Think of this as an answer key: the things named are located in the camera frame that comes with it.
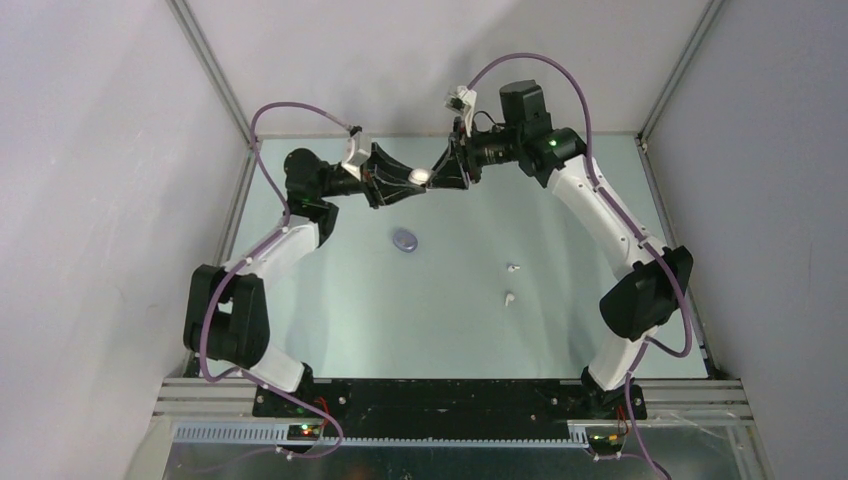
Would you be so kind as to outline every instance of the metal enclosure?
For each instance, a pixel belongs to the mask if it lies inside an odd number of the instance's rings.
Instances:
[[[244,114],[188,5],[179,0],[170,3],[231,116],[244,132],[247,124]],[[654,128],[722,3],[708,3],[663,94],[646,120],[646,130]],[[643,147],[641,137],[634,139],[634,145]],[[674,232],[668,226],[647,156],[643,155],[643,162],[668,243],[674,246]],[[253,167],[252,160],[248,159],[241,188],[233,202],[226,241],[220,249],[222,260],[231,253]],[[697,333],[703,343],[703,329],[700,330]],[[708,351],[709,346],[702,348]],[[640,425],[645,427],[646,439],[656,458],[677,478],[770,478],[753,415],[738,380],[639,380],[638,384],[644,389],[648,411],[648,419]],[[168,472],[167,478],[193,478],[186,469],[181,470],[183,463],[196,466],[219,463],[223,457],[235,457],[256,445],[273,447],[285,439],[290,425],[300,423],[299,419],[252,418],[255,392],[255,385],[241,379],[224,380],[216,385],[208,385],[200,379],[166,379],[154,410],[154,425],[165,425],[163,428],[174,443],[167,465],[164,458],[157,457]],[[341,478],[347,474],[352,478],[473,478],[482,475],[481,478],[506,479],[551,478],[565,473],[578,478],[644,478],[648,470],[642,463],[595,465],[580,451],[588,445],[585,441],[588,432],[614,424],[606,420],[570,422],[570,440],[542,443],[351,438],[348,439],[350,448],[320,461],[289,464],[284,456],[271,453],[226,472],[213,473],[211,478],[261,477],[272,471],[299,478]],[[627,451],[635,452],[634,447],[635,442],[632,442]]]

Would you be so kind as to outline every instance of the white small object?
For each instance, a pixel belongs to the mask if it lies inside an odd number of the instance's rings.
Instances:
[[[416,185],[424,185],[425,183],[430,181],[430,176],[433,174],[430,170],[426,168],[415,168],[411,172],[409,172],[409,181],[410,183],[414,183]]]

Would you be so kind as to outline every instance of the red wire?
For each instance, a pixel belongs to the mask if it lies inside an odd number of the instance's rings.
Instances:
[[[324,400],[324,397],[318,397],[315,400],[321,403],[321,406],[324,407],[324,411],[327,412],[327,415],[329,415],[330,414],[330,407],[327,406],[327,401]],[[324,423],[321,424],[321,428],[326,427],[328,423],[330,423],[330,421],[325,418]]]
[[[630,424],[627,423],[627,417],[624,415],[624,409],[621,405],[618,406],[618,413],[616,415],[624,422],[624,426],[627,427],[627,430],[625,430],[625,432],[621,435],[627,435],[630,433]]]

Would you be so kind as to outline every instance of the metal frame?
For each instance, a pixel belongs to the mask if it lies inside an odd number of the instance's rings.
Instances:
[[[651,107],[651,111],[648,113],[648,117],[645,119],[642,129],[639,131],[640,138],[647,139],[651,136],[651,133],[653,133],[657,122],[665,111],[665,106],[674,95],[675,90],[677,90],[677,85],[680,84],[680,80],[689,69],[692,59],[695,57],[698,49],[701,48],[701,42],[704,41],[707,33],[715,24],[715,20],[721,12],[721,8],[724,4],[725,0],[709,0],[709,2],[707,2],[707,6],[704,7],[704,11],[701,13],[701,17],[695,25],[695,29],[689,36],[689,40],[686,41],[686,46],[683,47],[683,51],[680,52],[680,57],[677,59],[677,63],[675,63],[674,68],[671,69],[671,74],[665,81],[665,84],[660,91],[660,96],[657,97],[656,101],[654,101],[654,105]]]
[[[200,66],[203,67],[203,71],[209,76],[209,82],[221,99],[224,108],[227,109],[227,114],[236,124],[239,132],[241,132],[245,143],[250,143],[250,127],[247,122],[247,116],[244,114],[241,105],[239,105],[238,98],[236,98],[233,88],[227,81],[227,77],[224,75],[221,65],[215,58],[215,54],[212,53],[209,41],[206,40],[203,30],[197,23],[197,19],[191,11],[191,7],[189,7],[188,1],[168,0],[168,5],[171,7],[174,18],[176,18],[183,33],[185,33],[186,40],[191,45],[191,49],[197,55]]]
[[[177,22],[183,29],[188,42],[206,71],[222,104],[242,134],[245,143],[250,140],[249,123],[238,103],[236,95],[226,80],[215,55],[210,48],[187,0],[168,0]],[[651,108],[645,123],[636,136],[636,145],[642,159],[643,169],[651,189],[663,231],[670,246],[677,244],[673,227],[669,221],[662,195],[657,186],[650,160],[647,156],[647,139],[653,132],[666,104],[691,64],[706,33],[713,26],[724,0],[710,0],[690,36],[674,69],[663,86],[662,93]],[[255,159],[247,151],[245,164],[238,179],[238,187],[227,215],[227,224],[219,242],[216,259],[223,261],[231,254],[245,201],[255,170]],[[704,338],[700,320],[696,322],[696,333],[702,351],[707,358],[709,342]],[[579,383],[578,380],[563,380],[563,384]],[[747,397],[738,380],[640,380],[637,382],[644,392],[648,419],[640,425],[652,427],[725,427],[727,439],[733,448],[736,464],[743,479],[773,478],[763,455],[762,442],[757,434],[753,414]],[[303,419],[254,418],[251,416],[256,386],[243,379],[225,379],[208,384],[202,379],[170,378],[161,387],[153,411],[152,425],[167,425],[172,442],[206,443],[258,443],[275,444],[284,439],[280,431],[290,424],[299,424]],[[584,445],[585,429],[611,427],[613,420],[576,420],[569,428],[576,442],[547,444],[552,447],[574,448]],[[396,439],[346,439],[347,445],[368,446],[498,446],[518,447],[518,442],[440,442],[438,440],[408,442]]]

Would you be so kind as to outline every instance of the white wall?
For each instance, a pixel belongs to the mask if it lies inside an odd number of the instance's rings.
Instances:
[[[561,62],[586,90],[594,130],[635,132],[706,0],[201,0],[190,2],[244,110],[274,100],[315,103],[375,133],[448,132],[442,106],[490,61],[531,51]],[[535,78],[556,124],[583,130],[577,97],[547,65],[522,60],[480,83]],[[263,116],[259,133],[338,133],[301,113]]]
[[[167,4],[0,7],[0,477],[120,478],[243,147]]]
[[[728,2],[649,139],[781,479],[845,478],[848,3]]]

